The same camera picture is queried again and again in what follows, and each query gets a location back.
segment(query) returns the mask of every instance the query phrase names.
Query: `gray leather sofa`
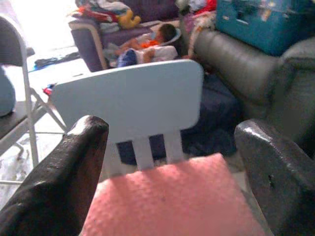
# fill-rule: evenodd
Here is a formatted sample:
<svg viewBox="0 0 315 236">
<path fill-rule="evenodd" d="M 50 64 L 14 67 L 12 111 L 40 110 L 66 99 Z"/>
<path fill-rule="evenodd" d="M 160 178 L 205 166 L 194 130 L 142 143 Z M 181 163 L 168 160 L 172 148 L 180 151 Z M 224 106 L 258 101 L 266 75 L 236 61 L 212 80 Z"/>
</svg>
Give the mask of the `gray leather sofa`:
<svg viewBox="0 0 315 236">
<path fill-rule="evenodd" d="M 187 43 L 183 21 L 181 30 Z M 205 29 L 194 50 L 240 99 L 244 119 L 268 121 L 313 155 L 315 37 L 293 45 L 281 57 L 272 57 L 227 34 Z"/>
</svg>

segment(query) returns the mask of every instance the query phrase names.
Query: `yellow stuffed toy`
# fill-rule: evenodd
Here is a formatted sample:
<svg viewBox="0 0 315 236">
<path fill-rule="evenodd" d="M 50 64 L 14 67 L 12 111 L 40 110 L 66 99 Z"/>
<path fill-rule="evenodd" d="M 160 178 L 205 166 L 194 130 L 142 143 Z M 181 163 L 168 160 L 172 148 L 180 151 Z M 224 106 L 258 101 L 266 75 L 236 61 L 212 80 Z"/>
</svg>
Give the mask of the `yellow stuffed toy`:
<svg viewBox="0 0 315 236">
<path fill-rule="evenodd" d="M 123 29 L 131 29 L 136 27 L 140 22 L 141 18 L 139 16 L 135 16 L 133 18 L 133 12 L 129 9 L 127 10 L 126 14 L 117 16 L 118 24 Z"/>
</svg>

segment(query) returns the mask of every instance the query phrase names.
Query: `pink cushion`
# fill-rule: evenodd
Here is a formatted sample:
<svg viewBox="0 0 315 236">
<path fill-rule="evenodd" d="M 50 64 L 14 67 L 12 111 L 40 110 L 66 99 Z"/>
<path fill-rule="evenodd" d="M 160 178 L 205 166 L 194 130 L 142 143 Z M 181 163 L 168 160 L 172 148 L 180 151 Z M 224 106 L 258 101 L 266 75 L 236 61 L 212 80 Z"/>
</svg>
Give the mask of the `pink cushion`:
<svg viewBox="0 0 315 236">
<path fill-rule="evenodd" d="M 109 179 L 84 236 L 260 236 L 220 154 Z"/>
</svg>

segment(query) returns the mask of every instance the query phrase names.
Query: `red cloth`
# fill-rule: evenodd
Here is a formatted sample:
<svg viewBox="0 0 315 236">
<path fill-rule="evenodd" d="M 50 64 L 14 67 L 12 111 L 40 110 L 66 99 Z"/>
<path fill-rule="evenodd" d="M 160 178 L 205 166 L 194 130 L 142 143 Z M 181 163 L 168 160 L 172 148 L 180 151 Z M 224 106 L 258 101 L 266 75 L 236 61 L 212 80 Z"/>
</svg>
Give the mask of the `red cloth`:
<svg viewBox="0 0 315 236">
<path fill-rule="evenodd" d="M 157 42 L 156 40 L 150 40 L 148 43 L 141 43 L 142 48 L 149 48 L 155 45 L 159 45 L 159 42 Z"/>
<path fill-rule="evenodd" d="M 207 5 L 200 9 L 199 11 L 195 12 L 195 15 L 201 14 L 205 11 L 214 11 L 217 8 L 217 0 L 207 0 Z"/>
</svg>

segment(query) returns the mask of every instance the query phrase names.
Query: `blue suitcase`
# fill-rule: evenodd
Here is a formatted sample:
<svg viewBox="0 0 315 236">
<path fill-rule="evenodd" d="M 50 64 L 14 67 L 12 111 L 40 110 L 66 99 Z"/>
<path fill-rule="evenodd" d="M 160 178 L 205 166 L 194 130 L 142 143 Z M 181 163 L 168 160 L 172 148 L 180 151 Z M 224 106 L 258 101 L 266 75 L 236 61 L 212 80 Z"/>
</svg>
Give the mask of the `blue suitcase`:
<svg viewBox="0 0 315 236">
<path fill-rule="evenodd" d="M 218 0 L 216 27 L 272 56 L 315 35 L 312 0 Z"/>
</svg>

